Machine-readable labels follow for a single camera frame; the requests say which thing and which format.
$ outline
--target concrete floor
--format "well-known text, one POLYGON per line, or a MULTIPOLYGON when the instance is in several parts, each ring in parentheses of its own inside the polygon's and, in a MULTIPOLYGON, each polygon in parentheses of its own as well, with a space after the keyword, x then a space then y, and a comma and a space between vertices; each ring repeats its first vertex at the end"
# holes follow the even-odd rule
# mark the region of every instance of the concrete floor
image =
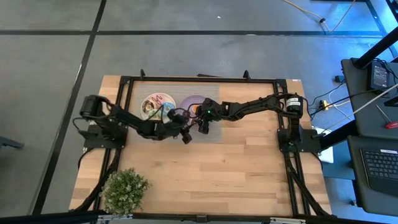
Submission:
MULTIPOLYGON (((296 2, 326 17, 330 27, 349 6, 347 2, 296 2)), ((397 23, 386 3, 372 2, 391 31, 397 23)), ((3 0, 0 30, 91 29, 99 5, 99 0, 3 0)), ((280 0, 112 0, 106 5, 99 29, 322 30, 317 22, 280 0)), ((337 30, 371 31, 377 30, 377 25, 365 3, 359 2, 337 30)), ((1 149, 0 217, 29 211, 87 41, 85 35, 0 35, 0 136, 25 142, 23 150, 1 149)), ((103 75, 137 75, 141 68, 148 76, 205 73, 241 77, 247 69, 256 78, 299 78, 312 101, 336 86, 332 79, 341 74, 341 59, 359 57, 377 41, 379 38, 365 37, 97 36, 72 117, 77 116, 84 96, 98 92, 103 75)), ((387 50, 380 58, 391 60, 392 55, 387 50)), ((345 96, 343 87, 332 98, 345 96)), ((350 105, 340 108, 345 113, 351 111, 350 105)), ((332 109, 319 113, 313 124, 327 127, 343 117, 332 109)), ((69 127, 44 213, 68 210, 82 145, 82 137, 69 127)), ((336 184, 338 181, 326 180, 335 215, 398 222, 396 218, 363 215, 360 208, 342 203, 354 196, 352 186, 336 184)))

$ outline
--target keyboard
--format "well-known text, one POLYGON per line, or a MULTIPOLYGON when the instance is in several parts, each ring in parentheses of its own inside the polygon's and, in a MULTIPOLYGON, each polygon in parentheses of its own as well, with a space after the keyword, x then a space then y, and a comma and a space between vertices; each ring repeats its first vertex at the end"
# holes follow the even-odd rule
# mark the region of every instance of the keyboard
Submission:
POLYGON ((361 155, 369 187, 398 197, 398 151, 361 149, 361 155))

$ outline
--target wooden tabletop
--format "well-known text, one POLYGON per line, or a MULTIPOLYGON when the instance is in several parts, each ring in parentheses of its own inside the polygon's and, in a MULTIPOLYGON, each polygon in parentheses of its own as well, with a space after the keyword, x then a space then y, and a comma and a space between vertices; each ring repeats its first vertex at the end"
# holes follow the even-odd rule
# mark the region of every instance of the wooden tabletop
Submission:
MULTIPOLYGON (((104 76, 99 94, 115 102, 119 80, 120 76, 104 76)), ((134 86, 147 83, 134 82, 134 86)), ((271 84, 218 84, 220 101, 246 102, 273 94, 271 84)), ((304 96, 300 80, 287 80, 287 85, 289 93, 304 96)), ((132 101, 130 110, 134 103, 141 102, 132 101)), ((307 113, 301 124, 311 128, 307 113)), ((145 213, 291 216, 287 174, 277 142, 278 127, 277 114, 263 111, 236 122, 222 121, 221 144, 188 145, 132 142, 131 133, 135 130, 130 129, 119 170, 134 167, 152 184, 143 199, 145 213)), ((309 153, 300 155, 306 186, 323 209, 331 212, 319 161, 309 153)), ((71 209, 79 206, 97 184, 103 156, 104 149, 94 149, 82 160, 71 209)), ((296 186, 298 208, 303 212, 299 192, 296 186)))

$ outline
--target robotic arm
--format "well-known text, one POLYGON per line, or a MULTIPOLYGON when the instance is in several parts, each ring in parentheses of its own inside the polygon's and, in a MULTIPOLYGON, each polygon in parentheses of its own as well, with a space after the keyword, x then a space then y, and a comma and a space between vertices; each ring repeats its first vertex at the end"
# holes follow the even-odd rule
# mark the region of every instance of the robotic arm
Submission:
MULTIPOLYGON (((183 142, 188 144, 192 140, 189 135, 189 129, 193 126, 187 125, 190 115, 188 111, 180 114, 177 110, 179 109, 168 112, 167 116, 170 121, 167 123, 142 120, 120 106, 112 104, 105 97, 90 95, 83 102, 80 116, 85 120, 94 121, 101 128, 101 135, 107 139, 117 140, 125 136, 125 130, 121 126, 127 125, 146 139, 161 141, 169 137, 177 138, 181 134, 183 142), (104 113, 104 105, 109 109, 109 114, 104 113)), ((199 124, 199 132, 208 134, 209 122, 220 120, 237 121, 247 114, 266 110, 272 110, 290 118, 289 142, 301 141, 299 119, 303 115, 303 98, 297 94, 273 94, 242 104, 231 102, 218 104, 214 100, 206 98, 201 106, 198 107, 194 121, 199 124), (287 99, 286 111, 280 107, 280 105, 283 105, 280 101, 284 98, 287 99)), ((79 133, 85 138, 94 134, 82 130, 79 130, 79 133)))

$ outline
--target potted plant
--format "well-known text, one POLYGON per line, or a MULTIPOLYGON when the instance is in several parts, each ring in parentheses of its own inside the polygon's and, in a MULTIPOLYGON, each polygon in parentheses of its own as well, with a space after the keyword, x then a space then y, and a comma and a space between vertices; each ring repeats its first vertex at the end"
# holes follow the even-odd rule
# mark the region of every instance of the potted plant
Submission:
POLYGON ((149 187, 148 180, 137 174, 133 168, 112 173, 101 192, 105 211, 115 215, 127 215, 141 209, 141 200, 149 187))

